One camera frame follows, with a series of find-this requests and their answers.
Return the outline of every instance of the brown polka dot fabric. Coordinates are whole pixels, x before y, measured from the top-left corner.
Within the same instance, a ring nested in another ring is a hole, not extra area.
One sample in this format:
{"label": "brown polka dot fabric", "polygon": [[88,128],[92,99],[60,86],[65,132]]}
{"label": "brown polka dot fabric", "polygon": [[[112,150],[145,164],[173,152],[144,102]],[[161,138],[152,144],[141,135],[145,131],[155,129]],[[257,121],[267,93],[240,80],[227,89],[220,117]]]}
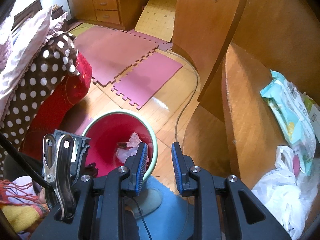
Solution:
{"label": "brown polka dot fabric", "polygon": [[[76,37],[58,32],[41,49],[21,79],[0,131],[16,149],[24,140],[39,107],[63,80],[65,75],[79,74],[76,69],[78,51],[74,46]],[[4,158],[8,153],[0,147],[0,177],[3,177]]]}

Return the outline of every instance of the yellow knitted fabric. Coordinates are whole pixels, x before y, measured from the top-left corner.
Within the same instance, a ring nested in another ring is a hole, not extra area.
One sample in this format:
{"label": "yellow knitted fabric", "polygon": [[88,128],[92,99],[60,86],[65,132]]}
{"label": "yellow knitted fabric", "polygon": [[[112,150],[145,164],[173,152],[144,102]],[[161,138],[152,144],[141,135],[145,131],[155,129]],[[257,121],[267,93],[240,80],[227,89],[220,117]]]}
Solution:
{"label": "yellow knitted fabric", "polygon": [[46,205],[14,206],[0,204],[0,208],[16,232],[24,231],[41,218]]}

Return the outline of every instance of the barcode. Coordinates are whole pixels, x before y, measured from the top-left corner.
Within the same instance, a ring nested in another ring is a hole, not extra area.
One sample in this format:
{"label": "barcode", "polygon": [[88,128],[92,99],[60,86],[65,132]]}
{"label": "barcode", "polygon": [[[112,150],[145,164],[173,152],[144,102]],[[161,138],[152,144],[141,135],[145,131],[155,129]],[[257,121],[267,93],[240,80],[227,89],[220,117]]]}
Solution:
{"label": "barcode", "polygon": [[290,93],[295,100],[298,96],[298,92],[296,91],[295,87],[292,85],[292,83],[288,82],[288,89],[290,90]]}

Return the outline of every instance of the yellow foam mat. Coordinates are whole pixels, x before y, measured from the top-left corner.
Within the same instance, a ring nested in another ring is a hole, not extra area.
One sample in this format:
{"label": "yellow foam mat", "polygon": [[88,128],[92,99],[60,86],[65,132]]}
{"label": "yellow foam mat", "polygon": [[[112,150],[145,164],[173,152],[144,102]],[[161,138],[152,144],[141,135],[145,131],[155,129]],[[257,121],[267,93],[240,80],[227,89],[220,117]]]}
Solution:
{"label": "yellow foam mat", "polygon": [[149,0],[135,31],[171,41],[177,0]]}
{"label": "yellow foam mat", "polygon": [[72,29],[71,31],[69,31],[69,33],[71,33],[74,36],[78,36],[81,33],[85,32],[86,30],[89,30],[90,28],[94,27],[96,25],[90,24],[90,23],[82,23],[79,26],[77,26],[76,28]]}

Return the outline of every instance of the pink foam mat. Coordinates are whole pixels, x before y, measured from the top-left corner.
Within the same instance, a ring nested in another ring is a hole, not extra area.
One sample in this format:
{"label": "pink foam mat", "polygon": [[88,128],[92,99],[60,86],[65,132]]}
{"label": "pink foam mat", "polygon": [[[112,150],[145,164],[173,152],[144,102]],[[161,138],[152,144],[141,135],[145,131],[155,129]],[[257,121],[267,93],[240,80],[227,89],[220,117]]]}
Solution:
{"label": "pink foam mat", "polygon": [[137,104],[140,109],[181,67],[181,63],[155,52],[111,90],[116,90],[117,95],[123,94],[123,100],[130,99],[129,104]]}
{"label": "pink foam mat", "polygon": [[98,26],[81,33],[75,44],[92,66],[93,81],[102,86],[113,83],[120,73],[158,46],[127,32]]}
{"label": "pink foam mat", "polygon": [[160,44],[158,49],[167,51],[172,48],[172,42],[166,43],[166,44]]}
{"label": "pink foam mat", "polygon": [[161,39],[156,38],[154,36],[150,36],[148,34],[136,32],[134,29],[131,30],[131,31],[128,31],[128,33],[131,34],[131,35],[134,35],[134,36],[138,36],[139,38],[142,38],[144,40],[148,40],[148,41],[151,41],[151,42],[156,42],[158,45],[167,44],[167,41],[161,40]]}

